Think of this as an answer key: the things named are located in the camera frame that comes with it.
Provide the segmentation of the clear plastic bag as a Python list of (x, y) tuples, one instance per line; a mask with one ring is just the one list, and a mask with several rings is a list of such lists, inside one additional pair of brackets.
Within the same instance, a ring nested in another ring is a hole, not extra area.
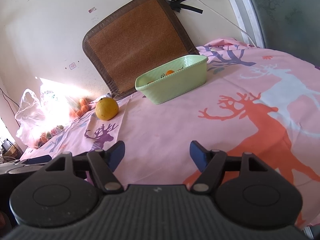
[(72, 86), (44, 78), (40, 81), (39, 94), (27, 88), (15, 114), (20, 125), (16, 137), (30, 148), (39, 148), (62, 132), (77, 119), (75, 114), (80, 109)]

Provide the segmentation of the large yellow grapefruit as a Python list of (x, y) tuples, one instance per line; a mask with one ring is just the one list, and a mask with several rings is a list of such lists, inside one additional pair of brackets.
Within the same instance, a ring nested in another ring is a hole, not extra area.
[(103, 121), (108, 121), (114, 118), (119, 113), (119, 106), (113, 98), (101, 98), (96, 107), (96, 116)]

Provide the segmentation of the clear bag of oranges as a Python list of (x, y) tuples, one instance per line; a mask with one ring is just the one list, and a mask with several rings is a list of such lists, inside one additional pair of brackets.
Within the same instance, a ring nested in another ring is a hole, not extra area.
[(69, 104), (69, 117), (72, 120), (81, 118), (84, 114), (86, 114), (89, 110), (91, 110), (91, 106), (89, 105), (86, 98), (79, 99), (68, 99)]

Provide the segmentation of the pink deer-print tablecloth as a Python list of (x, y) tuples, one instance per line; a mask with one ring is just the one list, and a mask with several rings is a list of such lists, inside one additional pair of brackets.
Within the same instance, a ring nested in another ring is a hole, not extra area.
[(136, 92), (119, 114), (93, 111), (23, 159), (73, 155), (125, 143), (116, 177), (129, 184), (185, 184), (200, 175), (189, 155), (198, 141), (232, 156), (252, 152), (302, 194), (297, 225), (319, 217), (319, 65), (282, 51), (219, 39), (198, 48), (208, 57), (204, 85), (160, 105)]

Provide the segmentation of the light green plastic basket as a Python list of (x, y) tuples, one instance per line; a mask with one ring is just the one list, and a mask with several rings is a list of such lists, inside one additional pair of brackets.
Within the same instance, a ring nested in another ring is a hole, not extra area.
[[(208, 57), (187, 55), (152, 69), (135, 80), (135, 89), (159, 105), (206, 83)], [(161, 78), (168, 70), (174, 73)]]

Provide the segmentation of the orange tangerine right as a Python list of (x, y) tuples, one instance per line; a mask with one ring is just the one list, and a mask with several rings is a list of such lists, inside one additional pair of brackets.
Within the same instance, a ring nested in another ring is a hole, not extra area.
[(173, 70), (168, 70), (168, 71), (166, 72), (166, 75), (170, 75), (170, 74), (173, 74), (173, 73), (174, 73)]

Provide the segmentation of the brown woven seat cushion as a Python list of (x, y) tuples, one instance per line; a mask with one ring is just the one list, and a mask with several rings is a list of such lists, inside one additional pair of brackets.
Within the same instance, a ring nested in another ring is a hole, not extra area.
[(134, 93), (140, 75), (199, 53), (166, 0), (132, 0), (88, 31), (82, 49), (115, 100)]

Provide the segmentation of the white wall socket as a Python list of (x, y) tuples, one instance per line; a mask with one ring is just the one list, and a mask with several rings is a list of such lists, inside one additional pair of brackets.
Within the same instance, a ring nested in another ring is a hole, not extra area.
[(73, 62), (69, 65), (70, 70), (73, 70), (74, 68), (76, 68), (76, 64)]

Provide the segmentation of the white door frame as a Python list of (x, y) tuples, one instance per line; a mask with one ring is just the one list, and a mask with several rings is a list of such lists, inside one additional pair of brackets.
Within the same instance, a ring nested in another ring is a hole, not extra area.
[(253, 40), (254, 44), (264, 48), (263, 35), (251, 0), (229, 0), (238, 26)]

